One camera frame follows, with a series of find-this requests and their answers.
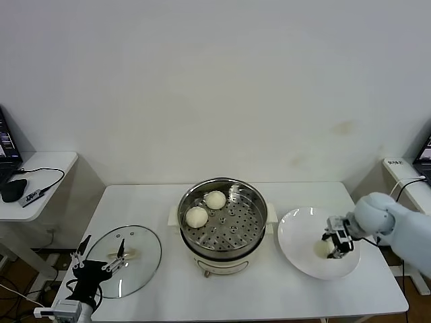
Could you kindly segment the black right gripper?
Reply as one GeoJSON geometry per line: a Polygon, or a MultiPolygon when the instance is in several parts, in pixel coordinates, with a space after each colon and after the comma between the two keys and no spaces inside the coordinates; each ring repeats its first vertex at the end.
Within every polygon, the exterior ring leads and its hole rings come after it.
{"type": "Polygon", "coordinates": [[[335,251],[327,255],[328,259],[341,259],[354,250],[353,240],[345,231],[334,233],[333,230],[326,229],[321,239],[322,241],[333,240],[335,251]]]}

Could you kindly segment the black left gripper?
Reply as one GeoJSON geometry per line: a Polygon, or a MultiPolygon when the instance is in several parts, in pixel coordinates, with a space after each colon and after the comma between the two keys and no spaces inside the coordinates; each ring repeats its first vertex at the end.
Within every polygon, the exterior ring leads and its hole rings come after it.
{"type": "Polygon", "coordinates": [[[76,251],[70,254],[73,275],[77,281],[69,298],[80,302],[94,302],[96,295],[102,296],[101,283],[109,280],[112,273],[120,269],[125,261],[124,239],[122,239],[113,261],[107,263],[98,260],[84,260],[85,250],[91,237],[92,235],[88,235],[79,244],[76,251]]]}

